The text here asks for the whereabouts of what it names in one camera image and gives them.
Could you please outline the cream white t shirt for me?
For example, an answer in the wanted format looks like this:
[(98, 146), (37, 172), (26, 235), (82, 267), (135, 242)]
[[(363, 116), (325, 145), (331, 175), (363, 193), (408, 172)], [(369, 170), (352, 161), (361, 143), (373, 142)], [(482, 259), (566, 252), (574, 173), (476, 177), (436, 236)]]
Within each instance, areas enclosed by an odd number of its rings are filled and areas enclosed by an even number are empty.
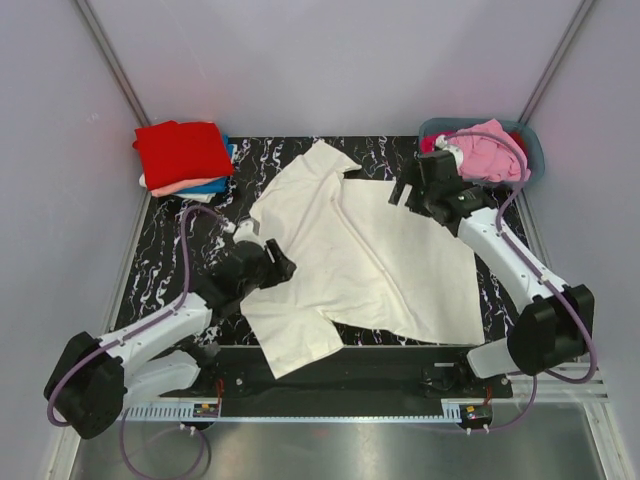
[(272, 374), (339, 351), (339, 325), (420, 342), (479, 345), (485, 336), (472, 250), (436, 221), (389, 203), (389, 181), (353, 177), (356, 163), (317, 142), (269, 183), (250, 210), (293, 277), (242, 304)]

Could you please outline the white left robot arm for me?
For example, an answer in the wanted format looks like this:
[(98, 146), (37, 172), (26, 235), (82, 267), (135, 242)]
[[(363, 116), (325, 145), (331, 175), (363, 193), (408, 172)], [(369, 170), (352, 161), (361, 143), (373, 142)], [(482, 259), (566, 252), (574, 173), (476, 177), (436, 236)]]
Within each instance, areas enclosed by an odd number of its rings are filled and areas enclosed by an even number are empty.
[(157, 313), (102, 337), (74, 335), (44, 388), (49, 422), (92, 439), (135, 403), (174, 390), (208, 394), (216, 382), (212, 367), (182, 351), (161, 353), (239, 312), (253, 291), (289, 281), (296, 269), (276, 240), (240, 241)]

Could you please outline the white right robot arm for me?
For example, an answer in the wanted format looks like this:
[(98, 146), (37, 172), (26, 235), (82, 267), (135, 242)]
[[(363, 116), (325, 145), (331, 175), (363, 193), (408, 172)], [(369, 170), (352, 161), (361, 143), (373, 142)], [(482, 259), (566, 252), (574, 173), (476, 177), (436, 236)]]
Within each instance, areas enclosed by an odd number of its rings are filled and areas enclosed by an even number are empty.
[(431, 200), (431, 185), (416, 172), (405, 172), (395, 182), (389, 201), (429, 217), (471, 248), (497, 277), (516, 308), (518, 318), (499, 341), (469, 350), (466, 364), (454, 371), (454, 384), (466, 396), (486, 389), (490, 377), (546, 373), (558, 380), (556, 366), (587, 355), (586, 374), (570, 383), (591, 380), (598, 366), (592, 338), (595, 299), (584, 285), (571, 287), (554, 274), (503, 222), (504, 210), (480, 187), (458, 182), (452, 193)]

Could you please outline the pink crumpled shirt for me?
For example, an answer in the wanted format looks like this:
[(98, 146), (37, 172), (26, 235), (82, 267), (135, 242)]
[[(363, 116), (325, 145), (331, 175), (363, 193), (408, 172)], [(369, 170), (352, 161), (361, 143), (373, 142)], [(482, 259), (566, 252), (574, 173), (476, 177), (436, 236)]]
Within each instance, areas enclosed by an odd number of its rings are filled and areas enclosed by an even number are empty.
[(530, 177), (524, 150), (496, 119), (443, 135), (438, 146), (454, 154), (466, 181), (513, 184)]

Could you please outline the magenta crumpled shirt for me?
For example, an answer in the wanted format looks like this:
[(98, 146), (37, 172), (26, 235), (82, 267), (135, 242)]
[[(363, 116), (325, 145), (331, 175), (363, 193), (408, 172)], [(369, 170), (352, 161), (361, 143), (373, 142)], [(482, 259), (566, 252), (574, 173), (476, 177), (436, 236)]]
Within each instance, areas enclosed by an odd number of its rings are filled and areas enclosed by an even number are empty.
[(440, 137), (440, 134), (433, 134), (433, 135), (428, 135), (425, 136), (421, 141), (420, 141), (420, 151), (423, 154), (428, 154), (428, 153), (432, 153), (435, 152), (438, 149), (438, 138)]

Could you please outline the blue plastic laundry basket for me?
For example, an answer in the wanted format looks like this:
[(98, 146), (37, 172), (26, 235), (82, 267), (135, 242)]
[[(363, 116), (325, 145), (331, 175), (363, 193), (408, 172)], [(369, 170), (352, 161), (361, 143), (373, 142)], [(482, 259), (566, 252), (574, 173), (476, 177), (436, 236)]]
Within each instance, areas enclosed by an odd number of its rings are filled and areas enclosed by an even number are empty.
[[(419, 129), (419, 151), (420, 141), (428, 135), (440, 134), (439, 139), (443, 135), (452, 137), (460, 129), (467, 129), (476, 124), (484, 123), (491, 119), (479, 118), (432, 118), (425, 121)], [(524, 150), (527, 158), (530, 177), (528, 180), (522, 179), (517, 183), (488, 183), (481, 181), (469, 181), (476, 184), (489, 187), (508, 187), (516, 188), (519, 185), (531, 185), (539, 180), (545, 171), (544, 154), (540, 141), (536, 133), (528, 126), (514, 121), (498, 120), (504, 130), (516, 141), (516, 143)]]

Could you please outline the teal folded shirt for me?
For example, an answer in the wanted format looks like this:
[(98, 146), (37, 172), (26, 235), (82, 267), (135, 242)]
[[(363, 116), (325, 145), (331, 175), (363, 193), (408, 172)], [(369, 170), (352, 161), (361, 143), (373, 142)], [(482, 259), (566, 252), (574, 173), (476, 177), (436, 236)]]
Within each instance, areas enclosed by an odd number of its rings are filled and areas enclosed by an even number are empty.
[[(230, 158), (231, 163), (234, 163), (234, 155), (236, 153), (236, 146), (231, 144), (229, 141), (229, 137), (227, 135), (222, 136), (222, 140), (227, 150), (227, 154)], [(176, 192), (178, 196), (189, 196), (189, 195), (210, 195), (217, 193), (224, 193), (227, 188), (228, 178), (221, 177), (219, 179), (213, 180), (207, 184), (189, 187), (186, 189), (182, 189)]]

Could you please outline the red folded shirt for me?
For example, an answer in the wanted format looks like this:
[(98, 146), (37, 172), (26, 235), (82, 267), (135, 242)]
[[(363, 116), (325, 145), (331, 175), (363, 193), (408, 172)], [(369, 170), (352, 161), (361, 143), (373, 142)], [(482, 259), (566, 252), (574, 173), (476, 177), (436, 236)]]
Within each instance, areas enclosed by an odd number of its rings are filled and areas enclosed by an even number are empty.
[(228, 177), (234, 173), (222, 134), (211, 122), (166, 121), (135, 130), (148, 190), (188, 179)]

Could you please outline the right aluminium frame post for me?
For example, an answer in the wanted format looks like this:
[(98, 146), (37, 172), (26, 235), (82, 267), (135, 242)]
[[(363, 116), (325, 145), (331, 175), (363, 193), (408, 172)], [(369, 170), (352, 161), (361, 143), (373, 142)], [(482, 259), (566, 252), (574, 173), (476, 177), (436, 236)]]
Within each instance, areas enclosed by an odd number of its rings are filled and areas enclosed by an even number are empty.
[(531, 121), (537, 107), (544, 98), (545, 93), (549, 89), (552, 81), (556, 77), (565, 58), (569, 54), (573, 45), (577, 42), (579, 35), (592, 16), (598, 0), (580, 0), (575, 11), (573, 12), (566, 28), (564, 29), (560, 40), (556, 44), (550, 58), (548, 59), (541, 75), (529, 95), (518, 122), (528, 124)]

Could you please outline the aluminium frame post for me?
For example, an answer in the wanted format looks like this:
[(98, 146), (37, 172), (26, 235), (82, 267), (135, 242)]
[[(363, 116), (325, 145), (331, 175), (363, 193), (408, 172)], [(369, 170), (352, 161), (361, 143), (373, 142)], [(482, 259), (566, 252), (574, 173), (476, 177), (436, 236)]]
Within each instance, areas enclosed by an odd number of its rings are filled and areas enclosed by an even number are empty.
[(569, 54), (573, 45), (577, 42), (579, 35), (592, 16), (598, 0), (580, 0), (575, 11), (573, 12), (566, 28), (564, 29), (560, 40), (556, 44), (550, 58), (548, 59), (541, 75), (529, 95), (518, 122), (528, 124), (531, 121), (537, 107), (544, 98), (545, 93), (549, 89), (552, 81), (556, 77), (565, 58)]
[(128, 105), (139, 126), (149, 126), (150, 119), (131, 83), (109, 36), (103, 27), (90, 1), (71, 0), (92, 42), (97, 48), (106, 68), (114, 80), (116, 87)]

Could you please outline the left aluminium frame post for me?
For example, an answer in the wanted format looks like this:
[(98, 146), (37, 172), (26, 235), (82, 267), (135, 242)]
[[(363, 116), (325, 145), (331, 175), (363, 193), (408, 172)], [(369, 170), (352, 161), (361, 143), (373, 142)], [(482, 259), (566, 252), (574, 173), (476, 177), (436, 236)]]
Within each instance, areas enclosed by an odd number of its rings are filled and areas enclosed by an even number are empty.
[(116, 87), (128, 105), (139, 126), (149, 126), (150, 119), (131, 83), (109, 36), (103, 27), (90, 1), (71, 0), (92, 42), (97, 48), (106, 68), (114, 80)]

